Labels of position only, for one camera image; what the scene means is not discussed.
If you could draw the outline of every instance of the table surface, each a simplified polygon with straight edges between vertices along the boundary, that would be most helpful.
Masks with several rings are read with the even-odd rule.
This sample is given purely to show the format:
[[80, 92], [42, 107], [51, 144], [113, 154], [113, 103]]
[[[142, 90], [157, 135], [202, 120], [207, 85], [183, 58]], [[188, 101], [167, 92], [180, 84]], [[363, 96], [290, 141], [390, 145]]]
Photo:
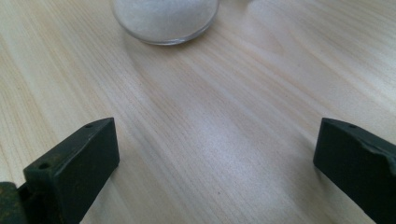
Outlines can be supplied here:
[[323, 117], [396, 143], [394, 1], [220, 0], [173, 47], [111, 4], [0, 1], [1, 180], [114, 117], [120, 166], [82, 223], [373, 223], [312, 159]]

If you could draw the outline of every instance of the wooden table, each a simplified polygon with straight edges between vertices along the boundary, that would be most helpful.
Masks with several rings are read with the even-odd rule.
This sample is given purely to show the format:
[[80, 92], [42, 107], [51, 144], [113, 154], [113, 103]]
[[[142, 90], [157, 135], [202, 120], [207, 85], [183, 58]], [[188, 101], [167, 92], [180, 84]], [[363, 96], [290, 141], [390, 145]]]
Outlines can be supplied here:
[[204, 35], [158, 47], [109, 0], [1, 0], [0, 179], [114, 117], [120, 167], [83, 223], [373, 223], [312, 159], [323, 117], [396, 143], [395, 18], [391, 0], [220, 0]]

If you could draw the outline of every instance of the wood grain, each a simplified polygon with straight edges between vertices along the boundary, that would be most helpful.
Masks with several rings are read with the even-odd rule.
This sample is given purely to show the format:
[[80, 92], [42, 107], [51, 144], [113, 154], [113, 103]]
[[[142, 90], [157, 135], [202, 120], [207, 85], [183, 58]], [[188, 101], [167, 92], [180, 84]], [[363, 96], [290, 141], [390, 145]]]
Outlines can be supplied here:
[[312, 158], [323, 117], [396, 143], [395, 18], [394, 1], [221, 0], [204, 35], [158, 47], [108, 0], [1, 0], [1, 180], [114, 117], [120, 167], [82, 223], [373, 223]]

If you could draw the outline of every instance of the small hole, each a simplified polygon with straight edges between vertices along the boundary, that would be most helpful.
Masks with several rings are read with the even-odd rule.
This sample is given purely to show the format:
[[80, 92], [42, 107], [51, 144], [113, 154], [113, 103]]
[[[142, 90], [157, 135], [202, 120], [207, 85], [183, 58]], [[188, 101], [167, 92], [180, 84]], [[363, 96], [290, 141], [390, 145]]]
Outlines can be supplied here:
[[49, 167], [50, 167], [50, 165], [48, 163], [43, 163], [43, 164], [38, 166], [38, 169], [44, 170], [44, 169], [47, 169]]

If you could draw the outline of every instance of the white powder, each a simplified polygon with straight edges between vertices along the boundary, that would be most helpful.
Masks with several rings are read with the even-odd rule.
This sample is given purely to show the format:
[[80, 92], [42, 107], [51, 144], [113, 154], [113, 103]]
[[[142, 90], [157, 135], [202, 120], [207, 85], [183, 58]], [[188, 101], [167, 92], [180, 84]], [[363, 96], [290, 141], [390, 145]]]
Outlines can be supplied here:
[[219, 0], [115, 0], [114, 12], [131, 35], [152, 44], [196, 37], [216, 15]]

